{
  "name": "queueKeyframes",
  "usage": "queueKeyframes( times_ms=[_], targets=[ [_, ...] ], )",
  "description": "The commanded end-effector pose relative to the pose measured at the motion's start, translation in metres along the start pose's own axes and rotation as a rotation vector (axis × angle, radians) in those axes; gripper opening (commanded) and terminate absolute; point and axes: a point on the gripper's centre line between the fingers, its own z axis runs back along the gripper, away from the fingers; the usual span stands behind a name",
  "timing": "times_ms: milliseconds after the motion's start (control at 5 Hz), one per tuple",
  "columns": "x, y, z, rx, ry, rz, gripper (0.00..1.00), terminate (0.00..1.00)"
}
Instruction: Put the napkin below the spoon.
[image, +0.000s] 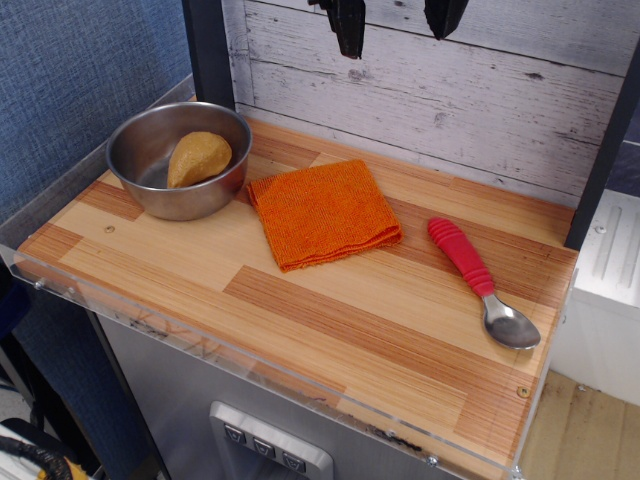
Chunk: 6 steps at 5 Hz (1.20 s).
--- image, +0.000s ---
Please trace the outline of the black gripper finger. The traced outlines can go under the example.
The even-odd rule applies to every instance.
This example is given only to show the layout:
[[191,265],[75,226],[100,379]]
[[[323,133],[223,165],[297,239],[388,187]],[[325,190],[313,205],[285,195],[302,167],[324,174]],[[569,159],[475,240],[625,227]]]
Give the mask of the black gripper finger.
[[436,40],[453,33],[462,19],[468,0],[426,0],[424,13]]
[[327,13],[341,54],[350,59],[360,59],[366,25],[365,2],[363,0],[309,0],[308,4],[318,5]]

